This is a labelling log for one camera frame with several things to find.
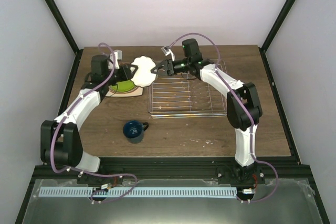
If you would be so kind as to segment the white scalloped bowl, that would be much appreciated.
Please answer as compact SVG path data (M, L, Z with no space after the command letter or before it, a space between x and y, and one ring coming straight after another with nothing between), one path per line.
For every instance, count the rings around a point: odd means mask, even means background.
M156 64L150 57L137 57L131 65L137 66L137 70L131 79L135 86L141 88L148 87L156 80L156 74L151 72Z

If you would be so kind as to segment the green plate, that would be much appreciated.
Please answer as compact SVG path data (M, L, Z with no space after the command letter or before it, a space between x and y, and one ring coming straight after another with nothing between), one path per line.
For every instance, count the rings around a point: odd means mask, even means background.
M117 82L115 85L109 86L111 92L126 93L135 89L135 85L131 80Z

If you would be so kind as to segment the wire dish rack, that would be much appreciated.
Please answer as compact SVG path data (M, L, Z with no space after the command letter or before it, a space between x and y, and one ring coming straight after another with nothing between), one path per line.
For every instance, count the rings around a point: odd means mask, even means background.
M154 118L226 116L226 98L189 73L158 76L148 88L148 98Z

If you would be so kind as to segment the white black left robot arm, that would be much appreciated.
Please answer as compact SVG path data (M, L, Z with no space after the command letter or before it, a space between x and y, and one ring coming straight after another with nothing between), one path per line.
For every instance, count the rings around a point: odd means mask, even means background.
M91 59L91 71L85 78L78 96L72 104L54 120L45 120L40 129L40 154L55 173L74 168L88 171L95 184L102 184L107 170L100 166L100 158L83 150L79 130L89 114L102 102L109 87L121 81L131 80L138 67L134 64L118 64L115 54L96 55Z

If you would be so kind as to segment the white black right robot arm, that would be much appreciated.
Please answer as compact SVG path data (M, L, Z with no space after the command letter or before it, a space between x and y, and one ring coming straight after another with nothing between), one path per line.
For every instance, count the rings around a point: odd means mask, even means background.
M227 119L235 129L236 136L233 177L238 183L244 184L251 179L257 162L255 137L262 108L256 86L232 78L221 71L217 64L204 59L196 39L182 41L182 48L184 59L163 60L151 69L151 73L164 76L190 73L225 96Z

